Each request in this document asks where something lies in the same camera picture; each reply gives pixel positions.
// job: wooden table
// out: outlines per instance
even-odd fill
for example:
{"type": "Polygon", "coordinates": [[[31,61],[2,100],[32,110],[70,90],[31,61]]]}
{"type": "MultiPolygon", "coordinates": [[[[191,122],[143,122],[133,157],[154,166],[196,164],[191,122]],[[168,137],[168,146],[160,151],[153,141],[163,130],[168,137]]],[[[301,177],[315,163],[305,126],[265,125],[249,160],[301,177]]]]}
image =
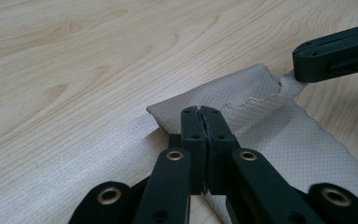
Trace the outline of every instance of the wooden table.
{"type": "MultiPolygon", "coordinates": [[[[0,1],[0,223],[66,223],[86,193],[148,176],[148,105],[358,26],[358,1],[0,1]]],[[[296,101],[358,159],[358,74],[296,101]]],[[[219,219],[193,197],[191,223],[219,219]]]]}

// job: gray fabric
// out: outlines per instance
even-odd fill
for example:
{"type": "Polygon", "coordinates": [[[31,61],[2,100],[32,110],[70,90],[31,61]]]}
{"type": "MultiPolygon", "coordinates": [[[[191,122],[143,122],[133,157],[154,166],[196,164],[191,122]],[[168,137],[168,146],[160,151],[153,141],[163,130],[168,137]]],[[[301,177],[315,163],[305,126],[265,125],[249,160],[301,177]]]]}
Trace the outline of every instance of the gray fabric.
{"type": "MultiPolygon", "coordinates": [[[[180,111],[207,105],[222,111],[242,147],[258,150],[292,186],[308,192],[328,182],[358,196],[358,161],[293,102],[304,84],[290,72],[278,79],[257,64],[199,86],[147,111],[168,133],[180,132],[180,111]]],[[[205,196],[225,223],[225,197],[205,196]]]]}

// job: wrinkled fabric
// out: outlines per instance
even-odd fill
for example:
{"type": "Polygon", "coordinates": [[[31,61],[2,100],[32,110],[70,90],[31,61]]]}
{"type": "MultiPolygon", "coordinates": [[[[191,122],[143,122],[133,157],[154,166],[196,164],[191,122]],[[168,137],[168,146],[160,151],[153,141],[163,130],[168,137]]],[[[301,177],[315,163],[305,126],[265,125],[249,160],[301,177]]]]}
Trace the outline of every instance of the wrinkled fabric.
{"type": "MultiPolygon", "coordinates": [[[[180,133],[180,112],[192,105],[218,109],[241,147],[260,151],[293,187],[332,183],[358,196],[358,161],[293,101],[305,87],[294,72],[272,76],[257,64],[151,105],[147,111],[167,133],[180,133]]],[[[230,223],[225,196],[205,195],[230,223]]]]}

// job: textured fabric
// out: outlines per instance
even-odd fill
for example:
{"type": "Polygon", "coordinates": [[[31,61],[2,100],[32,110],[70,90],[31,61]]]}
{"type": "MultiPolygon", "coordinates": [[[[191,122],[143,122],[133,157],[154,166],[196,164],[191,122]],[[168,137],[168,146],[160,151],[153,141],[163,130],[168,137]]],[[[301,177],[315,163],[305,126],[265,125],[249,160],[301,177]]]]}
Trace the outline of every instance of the textured fabric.
{"type": "MultiPolygon", "coordinates": [[[[257,64],[199,86],[147,111],[168,133],[180,132],[180,111],[192,105],[219,109],[242,147],[260,151],[290,185],[308,192],[328,182],[358,196],[358,161],[293,102],[304,84],[290,72],[278,79],[257,64]]],[[[224,196],[205,196],[225,223],[224,196]]]]}

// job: wood grain surface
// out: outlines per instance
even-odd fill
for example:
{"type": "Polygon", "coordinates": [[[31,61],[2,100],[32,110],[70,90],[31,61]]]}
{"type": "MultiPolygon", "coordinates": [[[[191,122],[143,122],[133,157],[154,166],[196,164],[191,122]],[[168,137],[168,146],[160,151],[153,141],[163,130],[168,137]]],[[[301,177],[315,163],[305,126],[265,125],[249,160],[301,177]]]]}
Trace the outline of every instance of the wood grain surface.
{"type": "MultiPolygon", "coordinates": [[[[148,176],[148,105],[358,26],[358,0],[0,0],[0,223],[67,223],[86,193],[148,176]]],[[[358,74],[299,105],[358,159],[358,74]]],[[[191,223],[219,223],[193,197],[191,223]]]]}

